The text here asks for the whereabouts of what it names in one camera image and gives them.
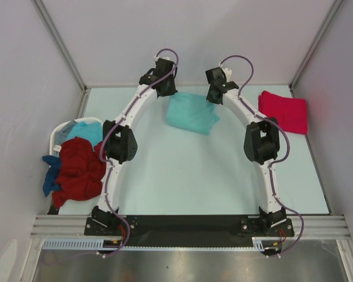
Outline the teal t-shirt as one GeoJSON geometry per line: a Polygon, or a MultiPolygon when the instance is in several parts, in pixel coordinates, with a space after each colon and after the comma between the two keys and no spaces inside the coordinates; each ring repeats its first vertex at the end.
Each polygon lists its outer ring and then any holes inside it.
{"type": "Polygon", "coordinates": [[[166,122],[170,126],[208,136],[218,121],[215,105],[205,96],[178,92],[169,99],[166,122]]]}

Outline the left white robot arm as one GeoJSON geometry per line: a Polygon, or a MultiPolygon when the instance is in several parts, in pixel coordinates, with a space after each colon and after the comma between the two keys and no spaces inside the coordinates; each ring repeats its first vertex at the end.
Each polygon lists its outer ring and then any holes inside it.
{"type": "Polygon", "coordinates": [[[103,124],[103,141],[99,156],[106,162],[107,173],[97,205],[92,209],[92,221],[100,231],[110,235],[117,231],[119,194],[129,162],[135,157],[138,144],[134,129],[147,108],[160,97],[177,93],[175,73],[177,63],[168,57],[157,57],[155,67],[141,76],[138,88],[125,109],[113,120],[103,124]]]}

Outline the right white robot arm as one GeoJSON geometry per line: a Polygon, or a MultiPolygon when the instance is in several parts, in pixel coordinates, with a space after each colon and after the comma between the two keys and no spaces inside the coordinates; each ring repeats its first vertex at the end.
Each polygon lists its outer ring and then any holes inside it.
{"type": "Polygon", "coordinates": [[[205,72],[209,84],[207,101],[225,106],[245,127],[244,153],[254,165],[261,190],[259,228],[265,235],[273,236],[287,219],[285,208],[277,202],[273,167],[280,150],[277,120],[267,119],[238,94],[239,86],[228,80],[230,72],[222,67],[205,72]]]}

